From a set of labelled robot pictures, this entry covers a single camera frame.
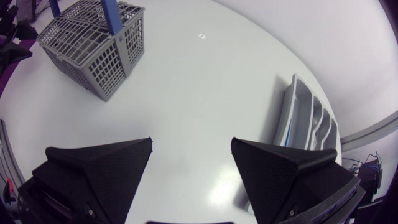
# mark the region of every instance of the white round table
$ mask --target white round table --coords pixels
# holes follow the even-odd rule
[[[146,8],[145,53],[107,103],[57,70],[37,43],[16,68],[0,118],[22,174],[32,176],[49,146],[150,136],[153,153],[126,223],[256,223],[236,206],[242,181],[232,137],[273,142],[295,73],[332,112],[321,86],[279,41],[213,1],[128,2]],[[47,9],[34,26],[41,32],[51,18]]]

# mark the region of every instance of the white wall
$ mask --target white wall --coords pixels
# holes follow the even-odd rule
[[[379,1],[215,0],[262,27],[315,75],[340,136],[398,110],[398,46]]]

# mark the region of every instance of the blue handle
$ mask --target blue handle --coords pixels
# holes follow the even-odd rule
[[[116,35],[123,28],[119,17],[118,4],[116,0],[101,0],[101,4],[109,31],[112,35]]]
[[[58,5],[58,1],[57,0],[49,0],[49,3],[50,3],[52,15],[54,16],[54,18],[57,18],[61,14],[60,7]]]

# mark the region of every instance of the gray plastic cutlery basket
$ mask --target gray plastic cutlery basket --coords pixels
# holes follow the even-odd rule
[[[144,53],[143,7],[118,3],[123,29],[111,35],[101,1],[81,0],[64,10],[37,41],[57,68],[108,101]]]

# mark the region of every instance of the black foam pad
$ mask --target black foam pad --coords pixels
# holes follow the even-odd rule
[[[152,152],[152,139],[81,149],[49,147],[49,162],[84,172],[111,223],[124,223]]]
[[[272,223],[297,178],[334,163],[333,149],[306,151],[233,138],[232,155],[258,223]]]

